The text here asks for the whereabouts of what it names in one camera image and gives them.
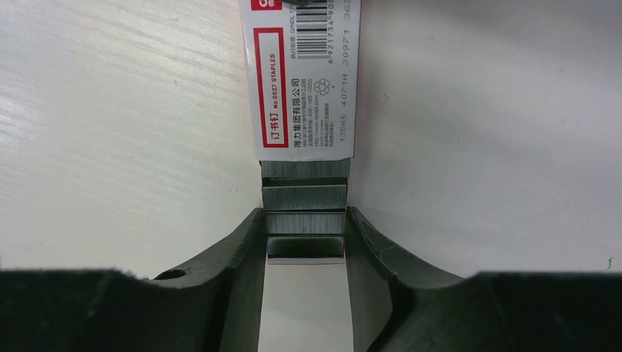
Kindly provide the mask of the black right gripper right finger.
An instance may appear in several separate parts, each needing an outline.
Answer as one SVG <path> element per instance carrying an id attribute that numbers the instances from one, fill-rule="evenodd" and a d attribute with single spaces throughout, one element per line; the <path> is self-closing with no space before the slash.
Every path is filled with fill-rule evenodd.
<path id="1" fill-rule="evenodd" d="M 481 272 L 461 278 L 346 214 L 355 351 L 619 351 L 621 275 Z"/>

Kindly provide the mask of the red white staple box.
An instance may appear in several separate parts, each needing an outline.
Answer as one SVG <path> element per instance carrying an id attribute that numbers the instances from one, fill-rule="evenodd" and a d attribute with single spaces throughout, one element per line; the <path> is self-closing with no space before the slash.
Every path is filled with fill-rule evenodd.
<path id="1" fill-rule="evenodd" d="M 354 154 L 361 7 L 357 0 L 240 3 L 259 161 Z"/>

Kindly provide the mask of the box of staples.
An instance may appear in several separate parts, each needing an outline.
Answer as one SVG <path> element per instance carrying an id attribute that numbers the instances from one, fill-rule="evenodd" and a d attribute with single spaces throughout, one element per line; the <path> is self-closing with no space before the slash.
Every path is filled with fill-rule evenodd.
<path id="1" fill-rule="evenodd" d="M 261 162 L 268 263 L 344 263 L 350 166 L 349 158 Z"/>

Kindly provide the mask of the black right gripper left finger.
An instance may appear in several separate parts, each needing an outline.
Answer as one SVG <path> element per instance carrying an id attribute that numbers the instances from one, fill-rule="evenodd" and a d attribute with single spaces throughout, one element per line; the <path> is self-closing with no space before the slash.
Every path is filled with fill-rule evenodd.
<path id="1" fill-rule="evenodd" d="M 266 215 L 153 279 L 114 269 L 1 273 L 3 351 L 256 351 Z"/>

